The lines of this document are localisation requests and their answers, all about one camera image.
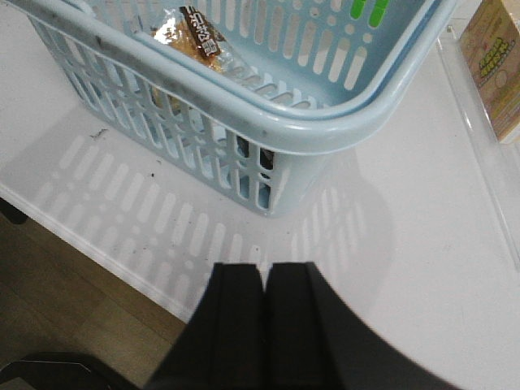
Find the light blue plastic basket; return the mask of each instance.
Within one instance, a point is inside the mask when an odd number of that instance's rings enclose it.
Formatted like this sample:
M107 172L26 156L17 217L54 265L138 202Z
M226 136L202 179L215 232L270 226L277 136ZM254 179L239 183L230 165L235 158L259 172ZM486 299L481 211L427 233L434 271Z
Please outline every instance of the light blue plastic basket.
M7 2L28 14L94 113L264 215L295 207L332 152L383 125L457 5L192 0L255 68L243 76L150 36L178 0Z

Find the snack package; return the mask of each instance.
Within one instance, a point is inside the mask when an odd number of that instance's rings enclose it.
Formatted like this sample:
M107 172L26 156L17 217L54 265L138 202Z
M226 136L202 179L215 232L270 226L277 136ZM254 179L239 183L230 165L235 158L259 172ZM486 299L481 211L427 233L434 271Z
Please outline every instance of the snack package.
M224 36L193 6L165 9L151 30L156 41L238 83L255 74ZM154 90L153 95L158 103L158 91ZM179 103L173 97L170 97L170 104L174 110L179 109Z

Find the product box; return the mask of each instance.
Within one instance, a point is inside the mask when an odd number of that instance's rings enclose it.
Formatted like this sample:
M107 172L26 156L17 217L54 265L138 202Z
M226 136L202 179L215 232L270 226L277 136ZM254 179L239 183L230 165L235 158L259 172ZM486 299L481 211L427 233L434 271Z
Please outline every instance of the product box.
M496 137L520 141L520 0L483 0L460 44Z

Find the white table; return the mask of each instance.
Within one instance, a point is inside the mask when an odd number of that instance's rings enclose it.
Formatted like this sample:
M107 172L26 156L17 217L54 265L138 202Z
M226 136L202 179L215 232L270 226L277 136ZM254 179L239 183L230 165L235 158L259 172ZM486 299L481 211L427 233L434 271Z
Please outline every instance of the white table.
M338 155L281 219L251 214L95 119L5 5L0 91L0 197L180 318L214 262L265 273L314 261L433 373L462 388L520 388L520 278L437 50L388 124Z

